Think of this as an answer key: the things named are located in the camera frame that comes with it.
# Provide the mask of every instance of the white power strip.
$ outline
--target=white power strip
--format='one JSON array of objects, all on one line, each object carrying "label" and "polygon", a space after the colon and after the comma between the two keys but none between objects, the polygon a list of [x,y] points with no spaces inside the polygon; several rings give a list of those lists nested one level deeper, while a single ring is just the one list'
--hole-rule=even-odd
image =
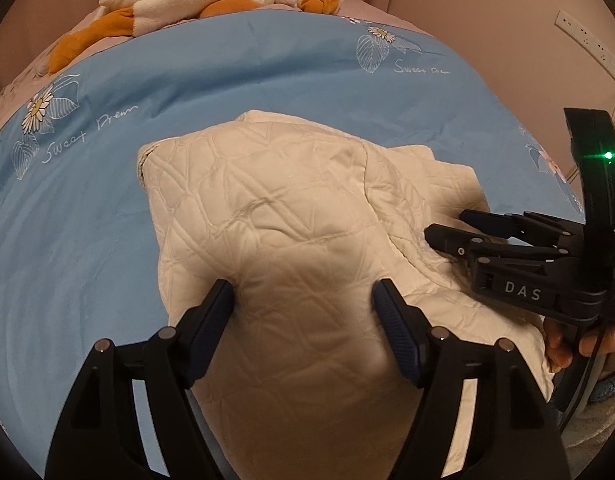
[{"label": "white power strip", "polygon": [[587,28],[577,22],[564,10],[560,10],[555,22],[556,27],[565,31],[576,43],[587,50],[615,81],[615,57]]}]

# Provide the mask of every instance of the blue bed sheet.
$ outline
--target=blue bed sheet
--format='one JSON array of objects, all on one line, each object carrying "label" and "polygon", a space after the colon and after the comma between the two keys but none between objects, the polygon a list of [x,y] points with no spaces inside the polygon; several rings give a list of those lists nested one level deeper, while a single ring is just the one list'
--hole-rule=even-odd
[{"label": "blue bed sheet", "polygon": [[[426,144],[474,167],[494,212],[581,221],[536,140],[423,34],[265,10],[183,23],[84,60],[0,131],[0,417],[39,472],[94,341],[143,340],[166,323],[139,147],[252,108],[383,146]],[[164,472],[139,397],[147,451]]]}]

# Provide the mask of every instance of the electrical socket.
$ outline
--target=electrical socket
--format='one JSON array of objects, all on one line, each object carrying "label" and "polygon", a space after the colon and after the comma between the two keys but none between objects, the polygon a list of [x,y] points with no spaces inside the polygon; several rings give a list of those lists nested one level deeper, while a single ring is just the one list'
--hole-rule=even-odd
[{"label": "electrical socket", "polygon": [[587,50],[615,81],[615,57],[598,38],[564,10],[559,10],[555,25]]}]

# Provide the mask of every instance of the silver screw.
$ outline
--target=silver screw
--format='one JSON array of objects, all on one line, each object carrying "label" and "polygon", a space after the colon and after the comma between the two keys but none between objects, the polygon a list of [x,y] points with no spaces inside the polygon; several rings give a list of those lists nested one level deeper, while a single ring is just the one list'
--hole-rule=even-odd
[{"label": "silver screw", "polygon": [[501,337],[498,340],[498,345],[500,348],[502,348],[506,352],[511,352],[514,348],[516,348],[514,343],[510,341],[509,339],[507,339],[506,337]]},{"label": "silver screw", "polygon": [[435,326],[431,329],[431,335],[443,341],[449,337],[449,330],[444,326]]},{"label": "silver screw", "polygon": [[97,352],[105,352],[111,346],[111,342],[109,339],[99,339],[94,343],[94,349]]},{"label": "silver screw", "polygon": [[164,326],[158,331],[158,336],[161,339],[171,339],[176,335],[176,329],[173,326]]}]

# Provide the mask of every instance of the yellow flower center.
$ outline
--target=yellow flower center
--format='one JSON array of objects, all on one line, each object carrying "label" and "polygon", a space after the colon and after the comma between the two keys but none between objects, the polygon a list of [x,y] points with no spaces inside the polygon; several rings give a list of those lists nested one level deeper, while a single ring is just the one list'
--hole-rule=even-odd
[{"label": "yellow flower center", "polygon": [[40,111],[40,106],[43,104],[43,98],[36,99],[36,102],[32,105],[30,115],[34,116]]}]

